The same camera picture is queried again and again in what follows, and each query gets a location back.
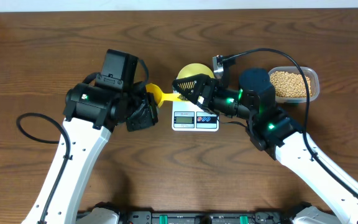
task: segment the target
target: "wood grain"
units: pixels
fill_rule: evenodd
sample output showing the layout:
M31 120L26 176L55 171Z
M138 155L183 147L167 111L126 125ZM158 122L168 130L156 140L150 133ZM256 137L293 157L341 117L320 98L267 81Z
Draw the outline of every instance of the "wood grain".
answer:
M271 47L319 76L309 133L358 180L358 9L0 13L0 223L19 223L35 202L56 146L15 127L25 112L62 120L69 88L100 71L108 48L145 60L164 92L182 67L217 54ZM290 65L273 54L238 60L232 86L248 67ZM171 127L171 104L145 131L115 129L89 180L80 209L100 201L155 210L286 209L304 200L328 206L295 174L256 150L239 126L217 133ZM304 105L286 106L299 121ZM24 121L34 135L54 128Z

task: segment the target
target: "white wall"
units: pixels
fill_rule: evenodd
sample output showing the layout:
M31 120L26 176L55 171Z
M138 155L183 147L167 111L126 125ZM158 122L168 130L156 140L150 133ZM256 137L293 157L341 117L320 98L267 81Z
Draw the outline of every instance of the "white wall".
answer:
M358 7L358 0L0 0L0 12Z

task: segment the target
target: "wooden surface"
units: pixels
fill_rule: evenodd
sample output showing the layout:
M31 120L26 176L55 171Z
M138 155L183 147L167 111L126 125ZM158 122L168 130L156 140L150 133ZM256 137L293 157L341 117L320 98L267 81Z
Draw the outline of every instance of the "wooden surface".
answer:
M15 126L25 112L63 120L65 94L101 70L108 48L145 60L164 92L182 67L210 65L217 54L256 47L282 50L313 68L321 94L308 132L358 180L358 9L0 14L0 223L21 222L37 198L56 146L31 141ZM232 85L248 67L290 65L257 53L238 60ZM285 108L303 121L304 105ZM217 133L171 129L170 103L158 125L115 129L93 169L80 209L100 201L155 210L286 209L327 205L286 167L256 150L239 126ZM43 121L24 127L58 139Z

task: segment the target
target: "wooden table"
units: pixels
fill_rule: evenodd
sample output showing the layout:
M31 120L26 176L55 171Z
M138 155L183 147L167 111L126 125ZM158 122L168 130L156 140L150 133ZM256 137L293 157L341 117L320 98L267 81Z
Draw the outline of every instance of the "wooden table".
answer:
M0 223L21 222L35 202L56 145L16 129L25 112L63 120L66 92L101 70L108 48L145 60L164 92L189 63L257 47L282 50L319 75L308 132L358 180L358 9L165 12L0 13ZM232 86L249 67L290 65L257 53L238 60ZM117 127L93 169L80 206L100 201L154 210L286 209L328 206L295 174L256 150L239 126L217 133L171 129L170 103L158 125ZM285 107L303 121L304 105ZM28 132L58 139L52 125L24 121Z

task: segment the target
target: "green light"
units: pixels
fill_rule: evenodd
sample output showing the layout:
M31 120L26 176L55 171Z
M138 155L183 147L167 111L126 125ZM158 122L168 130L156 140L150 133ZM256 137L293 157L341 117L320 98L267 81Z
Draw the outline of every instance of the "green light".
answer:
M242 89L240 89L239 91L239 100L241 99L241 96L242 96Z

